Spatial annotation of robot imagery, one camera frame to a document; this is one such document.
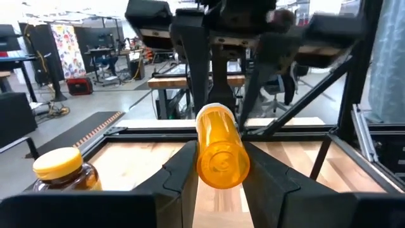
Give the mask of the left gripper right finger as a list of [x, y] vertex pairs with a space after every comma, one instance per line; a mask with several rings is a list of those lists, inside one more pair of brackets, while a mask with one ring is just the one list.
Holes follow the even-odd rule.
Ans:
[[244, 144], [251, 161], [243, 182], [255, 228], [353, 228], [355, 199]]

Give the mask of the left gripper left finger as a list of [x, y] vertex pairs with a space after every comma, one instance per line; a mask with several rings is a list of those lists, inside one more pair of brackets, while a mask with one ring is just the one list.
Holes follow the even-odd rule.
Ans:
[[198, 175], [195, 168], [197, 142], [184, 144], [150, 178], [132, 189], [146, 194], [148, 203], [137, 203], [146, 211], [140, 216], [141, 228], [192, 228]]

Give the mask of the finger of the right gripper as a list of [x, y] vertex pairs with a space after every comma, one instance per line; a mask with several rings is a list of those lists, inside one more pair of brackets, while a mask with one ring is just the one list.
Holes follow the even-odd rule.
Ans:
[[188, 61], [194, 111], [198, 113], [208, 98], [209, 39], [203, 27], [172, 25], [171, 37], [180, 41]]
[[239, 119], [239, 130], [244, 125], [250, 112], [256, 104], [259, 90], [268, 78], [276, 73], [283, 72], [292, 63], [299, 47], [301, 35], [262, 34], [254, 54], [254, 68], [248, 76], [249, 82]]

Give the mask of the orange pill vial white cap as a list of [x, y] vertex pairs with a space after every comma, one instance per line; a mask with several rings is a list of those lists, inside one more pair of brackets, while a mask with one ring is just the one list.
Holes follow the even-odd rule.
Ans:
[[220, 103], [203, 106], [196, 116], [197, 173], [216, 189], [239, 185], [250, 170], [250, 159], [235, 124], [234, 114]]

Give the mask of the amber bottle yellow cap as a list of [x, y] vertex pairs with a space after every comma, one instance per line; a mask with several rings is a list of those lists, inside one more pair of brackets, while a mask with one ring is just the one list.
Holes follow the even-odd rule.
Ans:
[[101, 191], [96, 168], [82, 158], [76, 147], [54, 149], [36, 159], [32, 169], [37, 177], [33, 191]]

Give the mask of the black metal shelf rack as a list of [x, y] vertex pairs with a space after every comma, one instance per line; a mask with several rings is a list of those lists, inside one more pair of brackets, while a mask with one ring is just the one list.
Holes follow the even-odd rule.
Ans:
[[[85, 161], [96, 160], [101, 157], [105, 147], [142, 146], [143, 144], [153, 144], [167, 150], [167, 155], [173, 155], [182, 143], [197, 139], [197, 134], [177, 132], [176, 134], [149, 134], [147, 130], [124, 129], [114, 133], [105, 133], [100, 138], [86, 136], [73, 146], [82, 150]], [[332, 133], [327, 132], [277, 132], [273, 136], [242, 137], [243, 141], [250, 142], [264, 152], [275, 157], [293, 169], [309, 174], [313, 167], [320, 170], [318, 180], [325, 186], [337, 189], [337, 181], [349, 189], [369, 191], [371, 185], [378, 185], [379, 188], [387, 191], [398, 191], [405, 193], [405, 182], [394, 176], [392, 172], [383, 165], [375, 162], [371, 163], [362, 158], [355, 149], [351, 148], [343, 140]], [[325, 153], [323, 164], [320, 165], [316, 155], [312, 155], [298, 148], [302, 142], [313, 143], [311, 148], [318, 152], [321, 144], [331, 141], [334, 149], [330, 148]]]

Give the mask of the office chair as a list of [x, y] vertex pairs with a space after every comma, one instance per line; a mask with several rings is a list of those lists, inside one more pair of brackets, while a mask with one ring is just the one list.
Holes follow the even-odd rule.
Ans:
[[287, 111], [292, 106], [292, 100], [297, 90], [297, 82], [293, 76], [277, 75], [273, 80], [269, 80], [263, 86], [264, 92], [273, 96], [273, 99], [268, 99], [262, 95], [262, 107], [265, 113], [276, 116], [277, 110]]

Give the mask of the wooden top table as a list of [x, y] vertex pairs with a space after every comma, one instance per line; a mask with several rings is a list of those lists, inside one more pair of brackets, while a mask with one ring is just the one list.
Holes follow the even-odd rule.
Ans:
[[244, 84], [243, 75], [213, 76], [208, 78], [191, 79], [187, 77], [163, 77], [152, 78], [147, 83], [150, 89], [157, 89], [159, 92], [159, 112], [161, 119], [168, 119], [171, 113], [170, 104], [167, 102], [167, 89], [185, 89], [193, 95], [194, 111], [198, 114], [203, 107], [209, 104], [218, 103], [226, 107], [233, 115], [235, 113], [235, 96], [230, 86], [240, 87]]

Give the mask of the black computer tower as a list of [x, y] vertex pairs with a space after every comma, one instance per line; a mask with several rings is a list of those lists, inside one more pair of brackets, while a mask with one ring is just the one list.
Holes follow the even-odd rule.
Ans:
[[142, 80], [144, 78], [144, 74], [144, 62], [141, 59], [130, 61], [130, 76], [132, 79]]

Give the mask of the black partition panel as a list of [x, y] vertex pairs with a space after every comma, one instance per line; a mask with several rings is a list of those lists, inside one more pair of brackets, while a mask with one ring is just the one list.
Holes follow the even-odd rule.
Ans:
[[29, 54], [37, 59], [33, 61], [34, 79], [39, 87], [52, 86], [53, 100], [65, 101], [60, 82], [65, 80], [53, 31], [49, 24], [31, 25], [19, 23]]
[[114, 36], [109, 28], [75, 27], [74, 31], [81, 52], [99, 46], [105, 48], [115, 46]]

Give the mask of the black floor mat orange edge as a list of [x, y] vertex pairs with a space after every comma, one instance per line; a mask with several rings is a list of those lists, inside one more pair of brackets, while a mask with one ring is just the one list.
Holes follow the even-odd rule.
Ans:
[[54, 137], [47, 143], [38, 147], [36, 151], [39, 156], [48, 151], [63, 147], [80, 147], [96, 134], [106, 130], [109, 126], [118, 121], [125, 112], [122, 111], [99, 111], [85, 120], [74, 125], [67, 131]]

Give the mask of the aluminium extrusion bar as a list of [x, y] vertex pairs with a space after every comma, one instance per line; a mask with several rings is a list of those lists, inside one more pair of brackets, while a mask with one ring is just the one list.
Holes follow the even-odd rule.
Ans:
[[369, 162], [377, 162], [378, 156], [375, 151], [373, 140], [370, 135], [368, 125], [366, 123], [365, 116], [358, 104], [352, 105], [352, 122], [358, 138], [361, 154]]

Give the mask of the red and black case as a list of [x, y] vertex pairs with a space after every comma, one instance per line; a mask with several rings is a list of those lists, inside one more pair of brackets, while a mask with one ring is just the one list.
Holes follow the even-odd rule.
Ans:
[[66, 84], [72, 96], [89, 95], [94, 92], [91, 79], [88, 77], [67, 79]]

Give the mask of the pale blue curtain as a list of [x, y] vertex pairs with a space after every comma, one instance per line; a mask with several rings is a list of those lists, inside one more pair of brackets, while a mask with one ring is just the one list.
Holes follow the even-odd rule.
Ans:
[[368, 101], [379, 121], [405, 124], [405, 0], [383, 1]]

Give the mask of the black chair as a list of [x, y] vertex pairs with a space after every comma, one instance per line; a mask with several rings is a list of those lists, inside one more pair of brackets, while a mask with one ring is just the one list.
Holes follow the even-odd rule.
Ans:
[[0, 94], [0, 149], [37, 128], [24, 92]]

